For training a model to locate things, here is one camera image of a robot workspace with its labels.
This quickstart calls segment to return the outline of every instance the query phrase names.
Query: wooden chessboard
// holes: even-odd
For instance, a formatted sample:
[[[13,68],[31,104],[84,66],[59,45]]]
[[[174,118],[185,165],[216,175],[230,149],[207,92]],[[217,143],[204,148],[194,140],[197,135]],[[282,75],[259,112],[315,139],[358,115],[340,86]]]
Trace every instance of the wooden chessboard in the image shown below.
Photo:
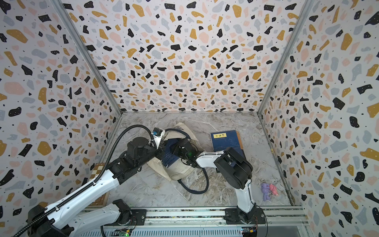
[[[92,170],[91,176],[89,177],[89,182],[95,178],[96,175],[100,174],[101,169],[104,167],[105,163],[97,163],[95,164],[94,169]],[[91,203],[88,207],[105,207],[106,201],[108,200],[109,191],[104,193],[101,197],[97,198],[93,203]]]

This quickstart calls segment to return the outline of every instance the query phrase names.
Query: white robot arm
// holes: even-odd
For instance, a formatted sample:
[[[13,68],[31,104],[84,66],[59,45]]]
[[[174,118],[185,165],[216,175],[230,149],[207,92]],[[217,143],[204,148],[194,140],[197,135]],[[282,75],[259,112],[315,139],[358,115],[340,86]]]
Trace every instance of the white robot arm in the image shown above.
[[[151,141],[143,137],[133,139],[128,143],[127,151],[109,163],[100,178],[95,178],[86,186],[46,208],[37,205],[31,209],[28,213],[28,226],[26,226],[29,237],[74,237],[105,224],[126,224],[130,221],[130,207],[121,199],[97,211],[81,215],[79,212],[105,192],[136,174],[141,166],[149,160],[162,156],[161,140],[164,133],[164,130],[155,128],[151,133],[153,138]],[[178,143],[175,152],[181,155],[191,148],[190,140],[183,139],[181,143]],[[233,148],[219,152],[197,152],[193,157],[187,155],[184,157],[195,167],[217,168],[226,181],[235,188],[240,220],[244,223],[252,221],[255,207],[251,195],[252,166],[244,157]],[[40,218],[40,221],[33,223],[37,218]]]

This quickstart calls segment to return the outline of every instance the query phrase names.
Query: plush toy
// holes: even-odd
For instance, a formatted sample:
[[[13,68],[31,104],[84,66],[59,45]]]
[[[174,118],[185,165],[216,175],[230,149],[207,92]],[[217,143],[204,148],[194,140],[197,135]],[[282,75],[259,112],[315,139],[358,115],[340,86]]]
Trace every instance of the plush toy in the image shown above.
[[[279,196],[278,191],[276,190],[275,185],[270,184],[270,190],[271,190],[271,192],[272,192],[273,195]]]
[[[263,201],[270,201],[271,198],[268,195],[268,193],[270,192],[270,186],[268,184],[266,184],[266,183],[262,183],[261,184],[261,190],[262,190],[262,193],[263,193]]]

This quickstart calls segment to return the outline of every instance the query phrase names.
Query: pink stuffed toy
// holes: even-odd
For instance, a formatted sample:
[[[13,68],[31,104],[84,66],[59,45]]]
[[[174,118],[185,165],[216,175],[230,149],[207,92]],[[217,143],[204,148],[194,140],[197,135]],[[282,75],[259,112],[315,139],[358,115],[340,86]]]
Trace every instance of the pink stuffed toy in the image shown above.
[[[276,191],[275,185],[270,184],[270,191],[272,192],[273,195],[279,196],[278,191]]]

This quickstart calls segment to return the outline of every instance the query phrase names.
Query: wire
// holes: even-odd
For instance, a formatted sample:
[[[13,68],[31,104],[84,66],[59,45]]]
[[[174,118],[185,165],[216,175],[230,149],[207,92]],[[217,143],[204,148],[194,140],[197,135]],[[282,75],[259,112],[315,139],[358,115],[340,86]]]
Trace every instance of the wire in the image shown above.
[[[188,133],[186,133],[186,132],[184,132],[184,131],[182,131],[182,130],[180,130],[180,129],[166,129],[165,131],[175,131],[175,132],[179,132],[179,133],[185,135],[186,138],[191,139],[191,137],[188,135]]]
[[[135,124],[135,125],[132,125],[132,126],[129,126],[127,127],[124,131],[121,132],[121,134],[117,137],[116,141],[114,142],[113,146],[112,146],[112,149],[111,151],[109,152],[109,155],[108,155],[108,158],[106,159],[105,161],[105,164],[100,172],[100,174],[98,176],[96,176],[91,182],[89,182],[88,184],[86,184],[82,189],[80,189],[78,192],[75,192],[75,193],[72,193],[71,196],[67,197],[65,200],[63,200],[62,202],[60,202],[58,205],[56,205],[55,207],[51,208],[50,210],[46,211],[45,213],[43,213],[42,215],[36,217],[31,223],[27,224],[26,226],[24,226],[23,228],[21,228],[13,237],[20,237],[22,235],[22,233],[24,233],[26,230],[28,230],[30,227],[34,226],[36,223],[40,222],[41,220],[43,220],[45,217],[47,217],[49,214],[55,212],[56,210],[59,210],[62,206],[64,206],[66,203],[68,203],[69,201],[73,200],[75,197],[77,197],[79,194],[81,194],[82,192],[84,192],[86,189],[88,189],[89,187],[92,187],[93,185],[96,184],[97,181],[99,181],[99,179],[101,178],[101,176],[104,174],[105,170],[107,169],[107,166],[109,164],[109,161],[111,160],[112,158],[112,155],[116,149],[116,146],[117,144],[120,142],[122,136],[125,135],[125,133],[127,133],[130,129],[133,129],[133,128],[136,128],[136,127],[141,127],[143,129],[145,129],[149,135],[150,135],[150,139],[153,141],[153,144],[155,146],[155,148],[157,147],[157,145],[155,144],[154,142],[154,137],[153,135],[151,134],[151,131],[143,126],[143,125],[140,125],[140,124]]]
[[[123,230],[126,230],[126,229],[129,228],[129,226],[133,223],[133,219],[132,219],[132,217],[130,218],[130,224],[129,224],[127,227],[121,229],[120,231],[123,231]]]
[[[188,192],[190,192],[192,194],[203,194],[203,193],[205,193],[206,191],[208,191],[208,188],[209,188],[209,178],[208,178],[208,175],[207,175],[207,171],[204,168],[201,168],[201,169],[203,170],[203,173],[204,173],[204,176],[205,176],[205,180],[207,181],[207,186],[205,187],[205,189],[203,191],[197,191],[197,190],[189,189],[186,185],[184,185],[182,183],[182,179],[179,179],[178,183],[180,183],[185,190],[187,190]]]
[[[180,158],[180,161],[183,163],[183,164],[185,164],[185,165],[188,165],[188,166],[191,166],[190,164],[188,164],[187,162],[183,162],[183,158]]]
[[[263,215],[265,216],[265,220],[266,220],[266,235],[265,235],[265,237],[267,237],[267,233],[268,233],[268,222],[267,222],[267,217],[266,217],[266,214],[265,214],[265,212],[263,211],[263,209],[262,209],[262,212],[263,212]]]
[[[135,228],[136,228],[136,226],[137,226],[137,217],[135,217],[135,216],[132,216],[132,217],[134,217],[135,219],[136,219],[136,224],[134,225],[134,227],[133,227],[133,229],[132,230],[134,230]]]
[[[199,151],[198,147],[195,144],[191,143],[191,145],[194,145],[196,147],[196,151]]]
[[[103,226],[100,226],[100,232],[102,237],[106,237]]]
[[[255,220],[257,221],[257,224],[255,225],[255,227],[256,227],[256,229],[258,231],[258,219],[257,219],[257,217],[255,217]]]

